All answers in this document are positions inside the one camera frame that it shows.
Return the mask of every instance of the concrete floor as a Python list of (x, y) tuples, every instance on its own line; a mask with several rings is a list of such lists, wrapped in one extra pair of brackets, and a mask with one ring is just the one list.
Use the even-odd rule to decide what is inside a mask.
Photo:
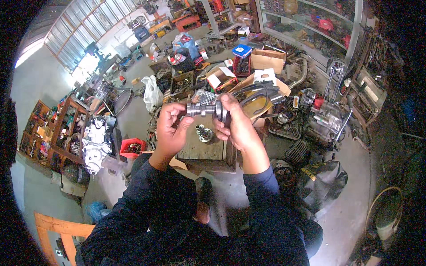
[[(206, 28), (201, 27), (191, 31), (190, 34), (198, 39), (206, 32)], [(174, 30), (155, 42), (162, 48), (164, 42), (170, 43), (177, 34), (177, 30)], [(209, 60), (226, 58), (232, 58), (230, 51), (212, 56)], [(148, 67), (149, 63), (150, 60), (147, 57), (143, 58), (130, 67), (124, 76), (127, 80), (132, 80), (136, 77), (154, 74)], [(318, 77), (320, 77), (319, 83), (324, 83), (324, 79), (326, 81), (325, 77), (321, 75)], [(138, 137), (144, 140), (148, 120), (145, 103), (142, 99), (135, 98), (119, 115), (118, 127), (123, 138)], [(285, 140), (278, 139), (277, 142), (285, 142)], [(283, 154), (285, 149), (278, 150), (276, 149), (278, 146), (280, 146), (279, 143), (274, 146), (275, 151)], [(370, 200), (370, 184), (375, 182), (375, 179), (371, 179), (369, 153), (358, 142), (352, 141), (349, 134), (343, 140), (342, 148), (336, 154), (336, 160), (339, 160), (347, 171), (348, 183), (331, 208), (319, 218), (318, 222), (324, 230), (324, 241), (318, 253), (311, 258), (310, 263), (313, 266), (346, 264), (358, 237), (363, 232)], [(242, 171), (238, 169), (236, 174), (204, 172), (200, 175), (208, 177), (213, 186), (214, 201), (211, 206), (209, 225), (220, 235), (235, 235), (239, 228), (246, 226), (249, 208)], [(187, 176), (191, 179), (196, 178), (191, 173), (188, 173)], [(125, 189), (121, 176), (111, 176), (106, 169), (101, 169), (89, 184), (83, 206), (93, 201), (104, 201), (111, 208)]]

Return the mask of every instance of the red crate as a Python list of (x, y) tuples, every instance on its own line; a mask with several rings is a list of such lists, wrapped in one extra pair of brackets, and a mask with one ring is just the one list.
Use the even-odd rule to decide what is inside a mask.
[(232, 64), (232, 72), (234, 72), (236, 77), (248, 77), (251, 74), (251, 54), (248, 55), (248, 73), (247, 72), (237, 72), (238, 62), (242, 58), (235, 56), (234, 63)]
[(123, 142), (121, 143), (121, 148), (120, 148), (120, 155), (121, 156), (124, 156), (124, 157), (129, 158), (129, 159), (136, 159), (139, 156), (139, 154), (136, 154), (134, 152), (124, 152), (125, 150), (127, 150), (129, 145), (132, 144), (132, 143), (139, 143), (141, 145), (141, 152), (145, 151), (146, 142), (144, 140), (140, 140), (137, 137), (135, 137), (133, 139), (123, 140)]

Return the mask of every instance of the glass display cabinet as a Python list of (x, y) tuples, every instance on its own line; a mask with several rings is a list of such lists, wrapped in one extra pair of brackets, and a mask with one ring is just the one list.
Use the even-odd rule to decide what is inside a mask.
[(362, 0), (256, 0), (256, 6), (261, 32), (305, 50), (319, 70), (326, 71), (329, 59), (349, 65)]

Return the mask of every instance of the person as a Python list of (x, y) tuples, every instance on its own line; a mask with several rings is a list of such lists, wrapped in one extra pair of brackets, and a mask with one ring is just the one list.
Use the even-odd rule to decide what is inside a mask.
[(157, 149), (135, 160), (123, 197), (77, 248), (78, 265), (173, 265), (187, 259), (204, 265), (309, 265), (322, 242), (321, 226), (298, 216), (281, 196), (262, 141), (238, 101), (230, 94), (220, 100), (231, 123), (227, 128), (214, 119), (216, 136), (242, 154), (251, 206), (244, 235), (217, 235), (207, 225), (209, 180), (193, 182), (169, 166), (194, 121), (180, 120), (185, 106), (172, 103), (158, 119)]

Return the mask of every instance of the hand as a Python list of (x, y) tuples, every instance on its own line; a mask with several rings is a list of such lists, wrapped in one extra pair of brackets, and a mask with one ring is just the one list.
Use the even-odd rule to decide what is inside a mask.
[(179, 120), (185, 110), (186, 106), (181, 103), (171, 103), (161, 108), (157, 121), (157, 150), (164, 156), (174, 156), (185, 146), (187, 129), (194, 122), (192, 117)]
[(221, 140), (230, 140), (235, 148), (244, 152), (253, 148), (254, 145), (262, 145), (262, 142), (254, 129), (250, 119), (244, 114), (237, 99), (231, 94), (220, 95), (220, 100), (225, 109), (231, 115), (231, 126), (225, 128), (225, 124), (213, 120), (216, 136)]

